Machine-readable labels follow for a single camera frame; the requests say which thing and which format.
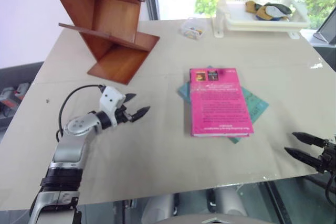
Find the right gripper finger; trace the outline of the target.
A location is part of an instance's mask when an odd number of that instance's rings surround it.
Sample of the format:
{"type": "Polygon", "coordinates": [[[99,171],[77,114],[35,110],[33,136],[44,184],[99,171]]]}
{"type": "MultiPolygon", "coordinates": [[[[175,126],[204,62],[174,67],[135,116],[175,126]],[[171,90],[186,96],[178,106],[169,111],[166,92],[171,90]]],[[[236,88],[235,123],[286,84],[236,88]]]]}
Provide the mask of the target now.
{"type": "Polygon", "coordinates": [[[321,160],[297,148],[285,147],[284,149],[293,158],[313,167],[316,171],[323,173],[323,162],[321,160]]]}
{"type": "Polygon", "coordinates": [[[325,140],[317,136],[304,132],[292,132],[292,135],[294,135],[299,141],[305,144],[315,145],[321,148],[324,148],[325,146],[325,140]]]}

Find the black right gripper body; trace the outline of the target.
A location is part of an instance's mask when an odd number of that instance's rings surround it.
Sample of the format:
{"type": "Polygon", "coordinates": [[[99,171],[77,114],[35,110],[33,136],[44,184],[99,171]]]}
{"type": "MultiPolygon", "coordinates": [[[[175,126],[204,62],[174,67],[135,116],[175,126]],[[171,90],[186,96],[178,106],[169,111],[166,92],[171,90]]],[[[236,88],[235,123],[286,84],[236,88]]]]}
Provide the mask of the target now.
{"type": "Polygon", "coordinates": [[[335,174],[335,144],[327,139],[319,138],[321,142],[320,145],[323,147],[323,152],[319,156],[322,165],[319,168],[319,172],[324,173],[325,171],[335,174]]]}

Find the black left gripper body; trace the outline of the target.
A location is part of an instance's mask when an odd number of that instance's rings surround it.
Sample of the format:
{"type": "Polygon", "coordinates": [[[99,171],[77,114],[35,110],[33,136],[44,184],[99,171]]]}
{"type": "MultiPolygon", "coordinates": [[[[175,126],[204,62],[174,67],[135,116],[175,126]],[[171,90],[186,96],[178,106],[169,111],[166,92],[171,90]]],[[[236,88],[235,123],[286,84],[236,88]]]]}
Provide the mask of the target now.
{"type": "Polygon", "coordinates": [[[127,113],[127,108],[124,105],[116,109],[114,116],[117,121],[117,124],[135,122],[137,120],[135,114],[130,115],[127,113]]]}

